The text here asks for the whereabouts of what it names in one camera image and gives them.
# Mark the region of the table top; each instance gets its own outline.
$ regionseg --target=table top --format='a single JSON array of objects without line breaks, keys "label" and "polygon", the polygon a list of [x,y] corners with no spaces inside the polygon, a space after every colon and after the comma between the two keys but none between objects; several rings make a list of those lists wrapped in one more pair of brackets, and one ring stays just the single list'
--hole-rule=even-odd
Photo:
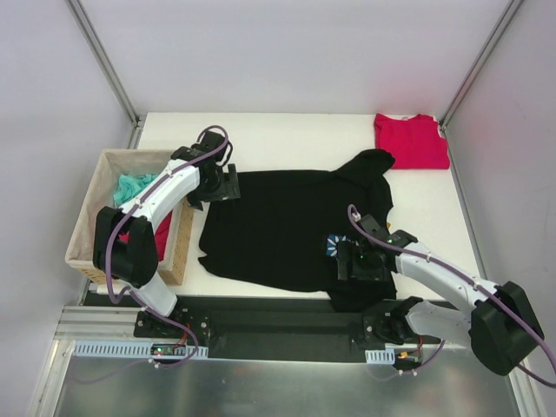
[{"label": "table top", "polygon": [[[234,144],[231,162],[238,171],[271,169],[333,170],[364,149],[374,148],[373,115],[149,113],[139,149],[189,146],[209,125],[219,124]],[[467,272],[477,263],[450,170],[390,170],[394,207],[391,229],[416,235],[435,254]],[[325,292],[297,293],[234,281],[209,274],[197,258],[207,210],[195,212],[185,281],[179,295],[327,299]],[[435,292],[395,275],[398,298],[417,295],[439,300]]]}]

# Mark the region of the wicker basket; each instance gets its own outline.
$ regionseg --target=wicker basket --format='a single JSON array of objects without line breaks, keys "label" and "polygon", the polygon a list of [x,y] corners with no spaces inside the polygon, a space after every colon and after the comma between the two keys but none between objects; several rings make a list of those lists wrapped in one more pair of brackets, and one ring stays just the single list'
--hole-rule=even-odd
[{"label": "wicker basket", "polygon": [[[96,215],[104,206],[114,207],[112,195],[120,175],[160,174],[171,153],[170,150],[122,149],[106,149],[101,153],[66,251],[68,265],[97,284],[106,283],[105,273],[93,266]],[[158,264],[158,273],[169,285],[183,284],[192,221],[193,209],[183,199],[172,212],[164,259]]]}]

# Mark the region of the white wall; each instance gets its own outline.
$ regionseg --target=white wall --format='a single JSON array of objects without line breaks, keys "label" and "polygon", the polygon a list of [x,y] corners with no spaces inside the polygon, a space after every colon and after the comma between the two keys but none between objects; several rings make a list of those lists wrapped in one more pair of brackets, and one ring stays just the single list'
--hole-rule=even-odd
[{"label": "white wall", "polygon": [[137,111],[441,116],[508,0],[83,0]]},{"label": "white wall", "polygon": [[62,0],[0,4],[0,408],[27,415],[62,307],[63,261],[102,148],[130,125]]},{"label": "white wall", "polygon": [[[491,279],[526,290],[556,349],[556,2],[525,2],[448,127]],[[556,381],[537,349],[533,368]],[[553,390],[542,390],[549,415]]]}]

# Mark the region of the purple cable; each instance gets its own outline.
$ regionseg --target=purple cable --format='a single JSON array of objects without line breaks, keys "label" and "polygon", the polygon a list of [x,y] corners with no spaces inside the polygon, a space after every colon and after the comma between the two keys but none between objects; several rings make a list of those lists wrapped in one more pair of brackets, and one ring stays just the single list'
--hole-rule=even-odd
[{"label": "purple cable", "polygon": [[[203,129],[202,132],[197,137],[197,142],[199,142],[201,140],[201,138],[203,137],[203,135],[205,133],[207,133],[209,130],[212,130],[212,129],[219,129],[224,134],[224,142],[218,148],[208,152],[207,154],[199,156],[198,158],[194,159],[193,161],[187,161],[187,162],[183,163],[182,165],[179,165],[179,166],[175,167],[170,172],[171,175],[173,175],[175,173],[178,173],[181,170],[186,169],[187,167],[189,167],[189,166],[191,166],[195,163],[198,163],[198,162],[203,161],[207,158],[210,158],[212,155],[215,155],[215,154],[219,153],[220,151],[224,150],[228,146],[228,143],[229,143],[228,132],[225,130],[225,128],[223,128],[222,126],[218,126],[218,125],[208,126],[207,128]],[[156,189],[158,189],[169,178],[170,178],[170,175],[168,175],[168,174],[161,176],[151,187],[149,187],[149,189],[145,192],[145,194],[139,199],[139,203],[141,203],[141,204],[144,203],[156,191]],[[180,328],[185,333],[187,333],[189,336],[191,336],[191,339],[193,339],[193,342],[195,343],[195,349],[193,349],[193,351],[190,354],[188,354],[187,356],[184,356],[183,359],[180,359],[178,362],[171,363],[171,364],[164,364],[164,363],[157,362],[157,365],[159,367],[164,367],[164,368],[178,367],[178,366],[182,365],[183,363],[187,362],[189,359],[191,359],[199,351],[199,341],[197,340],[195,334],[191,330],[189,330],[189,328],[187,328],[186,326],[183,326],[181,323],[178,323],[177,321],[173,321],[173,320],[169,319],[168,317],[158,313],[154,309],[146,306],[145,303],[133,291],[131,291],[130,286],[125,286],[118,296],[115,296],[115,294],[114,294],[114,287],[112,285],[112,249],[114,247],[114,242],[116,241],[116,238],[120,233],[120,230],[122,230],[123,225],[129,220],[129,218],[131,218],[131,216],[137,211],[137,209],[139,209],[139,207],[140,207],[139,204],[134,204],[133,205],[133,207],[129,210],[129,212],[116,224],[116,227],[114,228],[114,230],[112,230],[112,234],[110,235],[110,237],[108,239],[108,244],[106,245],[106,262],[105,262],[105,265],[104,265],[104,270],[105,270],[105,273],[106,273],[106,287],[108,288],[108,296],[110,298],[110,301],[112,301],[113,304],[119,304],[120,301],[122,300],[122,298],[125,296],[125,293],[127,291],[129,291],[129,293],[131,294],[133,299],[137,302],[137,304],[139,304],[141,307],[145,308],[145,311],[151,313],[153,316],[157,317],[158,319],[160,319],[162,321],[166,321],[168,324],[170,324],[172,326]],[[144,363],[144,362],[145,362],[144,359],[141,359],[139,361],[133,361],[133,362],[127,364],[126,366],[121,367],[120,369],[116,370],[115,372],[113,372],[111,374],[104,375],[100,378],[96,378],[96,379],[91,380],[91,381],[78,380],[77,378],[73,377],[72,375],[70,377],[71,377],[72,380],[74,380],[76,382],[79,382],[81,384],[94,384],[94,383],[97,383],[97,382],[100,382],[100,381],[107,380],[108,378],[110,378],[110,377],[112,377],[116,374],[119,374],[120,372],[122,372],[123,370],[125,370],[129,367],[133,367],[136,364]]]},{"label": "purple cable", "polygon": [[[550,348],[548,347],[546,342],[543,341],[540,338],[540,336],[535,333],[535,331],[531,328],[531,326],[529,326],[527,323],[525,323],[523,321],[523,319],[521,319],[521,317],[519,317],[517,314],[515,314],[506,304],[504,304],[501,300],[499,300],[496,296],[494,296],[494,294],[492,294],[490,291],[488,291],[482,285],[476,285],[473,278],[471,278],[470,276],[467,276],[463,272],[459,271],[457,268],[455,268],[452,265],[442,261],[441,259],[435,258],[433,256],[429,257],[426,254],[422,254],[420,252],[415,252],[414,250],[398,248],[397,246],[389,245],[388,243],[385,243],[385,242],[371,236],[370,234],[365,232],[365,230],[363,230],[357,224],[357,222],[355,221],[354,215],[356,215],[358,217],[361,217],[361,215],[357,211],[357,208],[353,204],[350,204],[347,207],[347,211],[348,211],[347,212],[347,217],[349,218],[349,221],[351,222],[352,226],[354,226],[354,228],[356,228],[359,233],[361,233],[363,236],[365,236],[372,243],[374,243],[378,246],[381,246],[383,248],[393,250],[394,252],[398,252],[398,253],[401,253],[401,254],[408,254],[408,255],[411,255],[411,256],[416,256],[418,258],[421,258],[421,259],[424,259],[426,261],[430,261],[432,263],[440,265],[444,269],[447,269],[448,271],[457,275],[459,278],[461,278],[467,284],[473,286],[473,288],[475,290],[480,291],[484,296],[488,297],[488,299],[491,300],[494,304],[496,304],[496,306],[498,308],[500,308],[504,313],[509,315],[513,320],[515,320],[527,332],[527,334],[529,334],[531,337],[533,337],[535,342],[537,342],[537,344],[540,346],[540,348],[545,352],[546,357],[550,361],[550,364],[553,366],[554,373],[556,373],[556,356],[554,356],[553,352],[550,350]],[[556,388],[556,383],[542,379],[537,374],[528,370],[523,365],[518,365],[517,368],[522,370],[523,372],[525,372],[530,377],[534,378],[536,381],[540,382],[542,385],[545,385],[545,386],[550,387],[550,388]]]},{"label": "purple cable", "polygon": [[431,354],[430,358],[428,358],[426,361],[424,361],[424,362],[420,365],[420,367],[417,367],[416,369],[412,369],[411,371],[403,371],[403,372],[401,372],[401,373],[398,372],[398,373],[396,373],[396,374],[391,374],[390,376],[387,376],[387,377],[385,377],[385,378],[381,378],[381,377],[379,377],[379,376],[374,376],[373,374],[370,374],[370,373],[369,373],[369,375],[371,375],[371,377],[372,377],[374,380],[377,380],[377,381],[379,381],[379,382],[386,382],[386,381],[392,380],[392,379],[395,378],[396,376],[414,374],[414,372],[421,371],[422,368],[426,367],[429,363],[431,363],[431,362],[434,360],[434,358],[436,358],[436,357],[438,356],[438,354],[440,353],[440,351],[442,350],[442,348],[444,347],[445,344],[446,344],[446,341],[441,341],[441,342],[440,342],[440,345],[437,347],[437,349],[434,351],[434,353]]}]

